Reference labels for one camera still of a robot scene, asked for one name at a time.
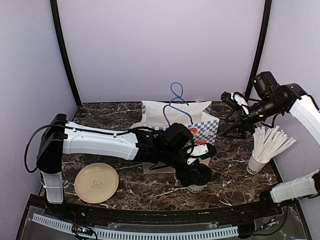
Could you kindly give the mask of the black plastic cup lid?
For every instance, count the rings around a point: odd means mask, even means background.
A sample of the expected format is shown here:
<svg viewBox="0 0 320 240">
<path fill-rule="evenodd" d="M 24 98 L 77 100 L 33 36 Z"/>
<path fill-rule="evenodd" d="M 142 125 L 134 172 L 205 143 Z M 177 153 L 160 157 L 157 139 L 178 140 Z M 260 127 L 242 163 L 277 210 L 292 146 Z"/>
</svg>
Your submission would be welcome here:
<svg viewBox="0 0 320 240">
<path fill-rule="evenodd" d="M 193 185 L 202 186 L 206 185 L 212 177 L 212 172 L 210 168 L 204 164 L 196 165 L 192 171 L 192 181 Z"/>
</svg>

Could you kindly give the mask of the white paper cup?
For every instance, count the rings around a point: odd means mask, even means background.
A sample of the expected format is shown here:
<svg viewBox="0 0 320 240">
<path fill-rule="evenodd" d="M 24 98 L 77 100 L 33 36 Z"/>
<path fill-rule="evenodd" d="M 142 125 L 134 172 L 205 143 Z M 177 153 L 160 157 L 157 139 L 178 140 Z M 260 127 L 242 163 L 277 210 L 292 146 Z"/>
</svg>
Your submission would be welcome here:
<svg viewBox="0 0 320 240">
<path fill-rule="evenodd" d="M 187 188 L 192 193 L 200 193 L 206 186 L 207 184 L 203 184 L 203 185 L 192 184 L 192 185 L 189 185 Z"/>
</svg>

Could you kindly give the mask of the blue checkered paper bag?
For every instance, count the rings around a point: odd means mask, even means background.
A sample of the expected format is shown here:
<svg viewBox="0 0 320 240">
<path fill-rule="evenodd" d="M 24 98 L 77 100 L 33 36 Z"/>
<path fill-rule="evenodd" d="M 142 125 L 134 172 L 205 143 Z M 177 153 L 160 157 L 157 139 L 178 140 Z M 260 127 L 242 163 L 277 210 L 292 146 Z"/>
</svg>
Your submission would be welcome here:
<svg viewBox="0 0 320 240">
<path fill-rule="evenodd" d="M 170 90 L 174 97 L 169 102 L 141 102 L 141 120 L 131 128 L 148 127 L 154 130 L 173 130 L 181 128 L 189 134 L 191 140 L 184 143 L 186 151 L 191 152 L 197 145 L 215 145 L 220 119 L 211 113 L 212 101 L 188 102 L 183 99 L 184 88 L 179 82 L 173 82 Z"/>
</svg>

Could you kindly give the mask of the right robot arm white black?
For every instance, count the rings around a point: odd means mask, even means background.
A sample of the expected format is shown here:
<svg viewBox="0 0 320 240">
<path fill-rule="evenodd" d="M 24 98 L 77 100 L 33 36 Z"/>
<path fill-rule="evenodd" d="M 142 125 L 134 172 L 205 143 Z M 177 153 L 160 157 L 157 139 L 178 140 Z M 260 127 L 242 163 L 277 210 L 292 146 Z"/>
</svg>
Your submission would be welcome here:
<svg viewBox="0 0 320 240">
<path fill-rule="evenodd" d="M 285 113 L 291 114 L 311 134 L 316 142 L 320 141 L 320 110 L 311 95 L 298 84 L 279 85 L 271 72 L 265 71 L 251 80 L 261 100 L 251 106 L 248 97 L 239 92 L 224 92 L 221 100 L 237 112 L 237 118 L 231 121 L 225 118 L 227 128 L 224 137 L 246 139 L 247 132 L 253 134 L 254 148 L 247 165 L 247 172 L 254 175 L 273 157 L 288 149 L 295 139 L 288 137 L 279 126 L 266 124 L 257 127 L 267 118 L 276 118 Z"/>
</svg>

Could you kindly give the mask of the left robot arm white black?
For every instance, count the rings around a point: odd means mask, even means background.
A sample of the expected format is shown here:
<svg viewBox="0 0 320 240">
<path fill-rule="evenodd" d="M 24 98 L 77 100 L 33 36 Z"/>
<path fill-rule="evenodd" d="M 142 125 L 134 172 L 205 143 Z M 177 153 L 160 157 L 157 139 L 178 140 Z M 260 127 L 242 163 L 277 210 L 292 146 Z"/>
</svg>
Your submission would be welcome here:
<svg viewBox="0 0 320 240">
<path fill-rule="evenodd" d="M 80 125 L 59 113 L 50 124 L 33 132 L 28 146 L 39 132 L 43 134 L 35 168 L 41 172 L 50 208 L 60 218 L 67 218 L 71 213 L 70 206 L 64 202 L 63 155 L 89 154 L 126 161 L 161 162 L 175 169 L 177 178 L 186 186 L 202 185 L 199 161 L 209 147 L 195 145 L 192 132 L 181 123 L 174 123 L 166 130 L 137 126 L 114 131 Z"/>
</svg>

